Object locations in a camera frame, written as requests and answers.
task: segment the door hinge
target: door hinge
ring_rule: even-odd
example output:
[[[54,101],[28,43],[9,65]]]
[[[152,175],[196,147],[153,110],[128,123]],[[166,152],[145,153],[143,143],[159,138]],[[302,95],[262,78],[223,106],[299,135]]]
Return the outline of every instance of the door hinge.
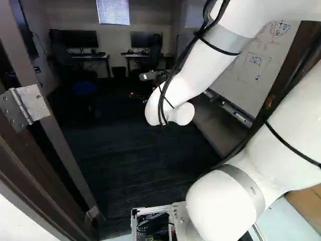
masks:
[[[17,133],[51,114],[36,84],[9,89],[0,95],[0,108]]]

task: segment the monitor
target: monitor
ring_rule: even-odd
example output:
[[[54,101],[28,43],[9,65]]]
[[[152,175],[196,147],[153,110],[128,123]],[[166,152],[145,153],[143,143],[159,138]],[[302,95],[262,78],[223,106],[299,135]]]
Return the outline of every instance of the monitor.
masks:
[[[131,46],[133,48],[147,48],[149,38],[155,33],[130,32]]]
[[[60,33],[67,48],[98,48],[96,31],[60,30]]]

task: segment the door frame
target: door frame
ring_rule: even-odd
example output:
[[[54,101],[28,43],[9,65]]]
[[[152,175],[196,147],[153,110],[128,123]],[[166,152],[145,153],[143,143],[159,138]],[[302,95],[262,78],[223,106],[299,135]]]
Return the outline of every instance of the door frame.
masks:
[[[37,78],[36,73],[33,69],[31,61],[29,59],[24,41],[23,41],[20,31],[18,29],[16,19],[13,15],[9,0],[1,1],[1,3],[0,3],[0,20],[1,20],[0,21],[0,41],[5,49],[7,57],[13,67],[13,70],[18,78],[20,85],[21,86],[28,86],[28,85],[32,85],[32,84],[39,84],[38,78]],[[44,96],[44,99],[47,102],[48,108],[50,109],[50,106],[49,106],[48,101],[46,100],[45,96]],[[40,120],[40,124],[41,124],[44,132],[46,133],[48,139],[52,143],[52,146],[54,147],[60,160],[62,161],[63,165],[65,166],[66,170],[68,171],[72,181],[74,182],[74,184],[77,187],[77,189],[79,190],[81,196],[83,197],[86,204],[88,205],[89,210],[91,210],[92,208],[95,208],[95,207],[98,208],[98,210],[99,210],[97,202],[96,202],[91,190],[89,189],[89,186],[88,186],[88,184],[87,184],[87,182],[86,182],[86,180],[85,180],[85,178],[84,178],[84,176],[83,176],[83,174],[82,174],[82,172],[76,162],[76,159],[74,158],[74,156],[73,156],[73,154],[67,144],[67,141],[64,138],[64,135],[63,135],[63,133],[58,125],[58,122],[55,119],[51,109],[50,109],[50,112],[51,112],[51,115],[49,117],[46,117],[46,118]],[[12,129],[11,126],[3,124],[0,126],[0,132],[6,131],[6,130],[4,130],[5,126],[9,130]],[[19,141],[19,139],[22,138],[21,136],[27,135],[28,136],[27,138],[24,136],[24,138],[26,138],[26,139],[23,138],[25,144],[26,145],[31,144],[34,147],[34,149],[38,149],[37,155],[42,156],[41,161],[43,163],[45,163],[44,168],[46,168],[46,171],[48,171],[47,169],[50,169],[50,168],[52,169],[51,165],[49,164],[48,160],[45,158],[44,154],[42,153],[42,151],[40,150],[40,148],[36,144],[32,135],[30,133],[28,133],[28,134],[25,134],[25,133],[28,133],[28,131],[23,131],[20,134],[16,134],[14,132],[11,132],[9,134],[9,136],[10,136],[10,138],[15,139],[15,141],[17,142],[17,141]],[[8,147],[11,148],[11,150],[14,150],[16,143],[15,142],[7,143],[7,145],[8,145]],[[49,172],[50,172],[50,175],[52,175],[52,176],[56,175],[56,177],[57,177],[57,178],[54,178],[55,185],[57,183],[59,183],[59,181],[61,182],[61,180],[58,178],[57,174],[54,173],[53,170],[51,170]],[[11,178],[13,178],[13,180],[9,179],[9,181],[15,181],[16,177],[12,176]],[[43,184],[42,183],[43,180],[36,179],[36,181],[38,181],[38,184],[40,186]],[[98,218],[97,221],[98,222],[103,221],[103,218]]]
[[[0,180],[26,205],[70,240],[95,239],[91,221],[46,160],[31,133],[25,129],[17,134],[2,112],[0,156]]]

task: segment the white wall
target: white wall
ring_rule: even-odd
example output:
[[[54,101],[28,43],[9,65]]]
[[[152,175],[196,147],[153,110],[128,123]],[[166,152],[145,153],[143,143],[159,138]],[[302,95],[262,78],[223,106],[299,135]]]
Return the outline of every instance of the white wall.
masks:
[[[172,4],[172,0],[129,0],[130,27],[100,25],[95,0],[46,0],[46,12],[51,28],[96,30],[99,50],[110,54],[110,65],[126,66],[120,53],[131,48],[130,31],[163,33],[163,53],[170,51]]]
[[[200,28],[203,23],[203,8],[206,0],[187,0],[185,27]]]
[[[40,67],[42,73],[37,74],[37,77],[39,82],[43,85],[44,95],[47,95],[58,86],[59,81],[49,68],[46,59],[47,57],[44,54],[44,50],[46,53],[50,52],[50,42],[48,37],[50,27],[46,15],[45,3],[43,0],[21,0],[21,4],[30,30],[39,36],[39,40],[34,37],[39,58],[32,61],[32,65]]]
[[[70,241],[0,181],[1,241]]]

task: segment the white robotic arm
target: white robotic arm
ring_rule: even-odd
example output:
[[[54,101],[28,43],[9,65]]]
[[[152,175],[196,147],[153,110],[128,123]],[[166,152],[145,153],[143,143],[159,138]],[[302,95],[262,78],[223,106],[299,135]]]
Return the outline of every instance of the white robotic arm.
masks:
[[[223,0],[212,11],[214,19]],[[231,0],[219,23],[204,39],[223,52],[237,53],[263,26],[275,19],[321,21],[318,0]],[[198,40],[182,70],[171,81],[164,113],[168,121],[188,124],[194,107],[186,102],[206,90],[234,60]],[[241,153],[190,188],[186,203],[194,227],[205,241],[236,241],[279,196],[321,183],[321,63],[282,101],[269,125],[295,153],[263,125]],[[159,125],[153,92],[145,109],[150,125]]]
[[[212,11],[215,19],[223,0],[218,0]],[[206,33],[204,39],[219,49],[239,53],[269,22],[275,19],[321,20],[318,0],[231,0],[218,24]],[[164,113],[168,121],[187,125],[194,116],[194,107],[187,101],[206,90],[236,58],[216,51],[198,40],[186,59],[182,70],[172,79],[164,101]],[[145,117],[152,126],[159,125],[156,89],[145,108]]]

